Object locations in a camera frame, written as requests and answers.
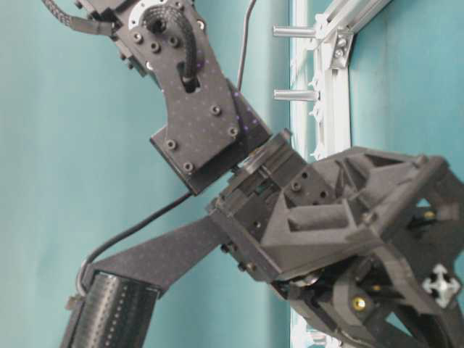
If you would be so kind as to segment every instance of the teal backdrop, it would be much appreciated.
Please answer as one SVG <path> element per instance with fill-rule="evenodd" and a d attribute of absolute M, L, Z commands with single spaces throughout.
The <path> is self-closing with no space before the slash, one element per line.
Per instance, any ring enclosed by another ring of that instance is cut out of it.
<path fill-rule="evenodd" d="M 461 0 L 392 0 L 362 29 L 350 65 L 354 145 L 439 154 L 464 181 L 463 13 Z"/>
<path fill-rule="evenodd" d="M 71 0 L 58 3 L 79 13 Z M 248 0 L 197 3 L 235 82 Z M 288 88 L 289 47 L 271 28 L 288 24 L 288 7 L 258 2 L 244 79 L 275 132 L 289 122 L 288 104 L 272 101 L 274 87 Z M 109 40 L 62 27 L 39 0 L 2 1 L 0 33 L 0 347 L 58 347 L 81 260 L 186 189 L 148 141 L 165 124 L 162 94 Z M 224 184 L 111 253 L 200 218 Z M 159 302 L 145 347 L 288 345 L 286 304 L 213 252 Z"/>

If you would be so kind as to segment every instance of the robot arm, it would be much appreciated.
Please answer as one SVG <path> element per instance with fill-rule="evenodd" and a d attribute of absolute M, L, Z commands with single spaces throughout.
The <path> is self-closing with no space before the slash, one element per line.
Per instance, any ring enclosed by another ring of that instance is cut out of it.
<path fill-rule="evenodd" d="M 81 4 L 97 27 L 113 23 L 121 57 L 162 89 L 167 125 L 152 143 L 189 191 L 234 175 L 204 219 L 87 269 L 62 348 L 142 347 L 154 303 L 220 244 L 312 327 L 353 347 L 464 347 L 453 271 L 464 186 L 441 157 L 355 148 L 309 165 L 288 131 L 269 140 L 225 79 L 192 1 Z"/>

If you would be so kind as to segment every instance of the black cylindrical tube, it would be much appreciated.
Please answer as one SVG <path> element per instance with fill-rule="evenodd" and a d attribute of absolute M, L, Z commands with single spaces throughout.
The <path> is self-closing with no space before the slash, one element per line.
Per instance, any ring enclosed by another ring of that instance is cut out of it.
<path fill-rule="evenodd" d="M 158 294 L 149 284 L 98 274 L 71 348 L 142 348 Z"/>

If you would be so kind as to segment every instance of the bolt head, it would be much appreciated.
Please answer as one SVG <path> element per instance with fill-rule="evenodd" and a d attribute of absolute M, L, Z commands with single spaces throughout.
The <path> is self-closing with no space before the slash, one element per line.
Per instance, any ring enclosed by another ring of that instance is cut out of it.
<path fill-rule="evenodd" d="M 171 47 L 178 47 L 179 46 L 179 39 L 176 38 L 175 36 L 171 36 L 167 42 L 171 45 Z"/>
<path fill-rule="evenodd" d="M 246 264 L 246 268 L 247 268 L 247 270 L 250 271 L 250 272 L 256 271 L 256 265 L 255 265 L 254 263 L 252 263 L 252 262 L 248 262 L 248 263 Z"/>
<path fill-rule="evenodd" d="M 335 50 L 335 58 L 342 58 L 345 55 L 345 52 L 343 52 L 343 49 L 337 49 Z"/>
<path fill-rule="evenodd" d="M 291 190 L 293 192 L 299 192 L 301 191 L 301 189 L 302 189 L 302 185 L 298 181 L 295 181 L 294 183 L 291 184 Z"/>
<path fill-rule="evenodd" d="M 175 150 L 177 148 L 177 143 L 174 140 L 169 139 L 169 140 L 166 141 L 166 147 L 171 151 Z"/>
<path fill-rule="evenodd" d="M 235 138 L 238 134 L 239 134 L 239 130 L 235 127 L 230 127 L 227 131 L 227 133 L 229 134 L 229 136 L 231 136 L 232 138 Z"/>
<path fill-rule="evenodd" d="M 428 162 L 428 157 L 424 154 L 422 154 L 421 156 L 417 157 L 414 161 L 414 166 L 416 168 L 420 168 L 422 167 L 423 165 L 425 165 L 426 163 Z"/>
<path fill-rule="evenodd" d="M 356 312 L 363 312 L 367 308 L 368 303 L 365 299 L 358 296 L 353 299 L 352 306 Z"/>
<path fill-rule="evenodd" d="M 156 41 L 152 42 L 152 52 L 155 54 L 161 52 L 161 45 Z"/>
<path fill-rule="evenodd" d="M 434 220 L 436 218 L 436 214 L 435 212 L 425 212 L 423 217 L 426 219 L 426 220 Z"/>
<path fill-rule="evenodd" d="M 192 163 L 190 163 L 190 162 L 185 162 L 185 163 L 183 164 L 183 169 L 184 169 L 188 174 L 190 174 L 191 172 L 194 171 L 195 167 L 194 167 L 194 165 L 193 165 Z"/>
<path fill-rule="evenodd" d="M 198 23 L 198 26 L 200 27 L 200 29 L 204 30 L 204 28 L 206 27 L 204 22 L 202 20 L 197 20 L 196 22 Z"/>
<path fill-rule="evenodd" d="M 338 47 L 345 47 L 348 44 L 348 41 L 345 38 L 340 38 L 339 41 L 336 43 Z"/>
<path fill-rule="evenodd" d="M 136 44 L 141 44 L 144 40 L 144 37 L 139 32 L 135 32 L 133 35 L 133 40 Z"/>
<path fill-rule="evenodd" d="M 247 265 L 244 263 L 239 263 L 237 267 L 239 268 L 240 272 L 245 272 L 247 270 Z"/>
<path fill-rule="evenodd" d="M 362 214 L 362 221 L 366 225 L 370 225 L 377 219 L 377 214 L 375 212 L 365 212 Z"/>
<path fill-rule="evenodd" d="M 213 105 L 210 107 L 210 112 L 211 112 L 211 115 L 219 116 L 222 110 L 218 105 Z"/>
<path fill-rule="evenodd" d="M 224 254 L 228 254 L 230 252 L 228 246 L 225 244 L 220 246 L 220 251 L 223 252 Z"/>

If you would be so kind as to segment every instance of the gold screw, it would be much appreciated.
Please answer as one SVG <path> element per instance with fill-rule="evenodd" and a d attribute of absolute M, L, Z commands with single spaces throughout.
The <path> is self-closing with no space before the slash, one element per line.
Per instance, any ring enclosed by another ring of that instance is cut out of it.
<path fill-rule="evenodd" d="M 433 220 L 433 219 L 436 218 L 436 214 L 435 214 L 434 212 L 432 212 L 432 211 L 430 211 L 430 212 L 425 212 L 423 216 L 424 216 L 424 218 L 427 219 L 427 220 Z"/>
<path fill-rule="evenodd" d="M 365 299 L 362 297 L 355 297 L 353 299 L 353 308 L 355 309 L 356 312 L 362 312 L 365 310 L 365 308 L 368 306 L 366 303 Z"/>

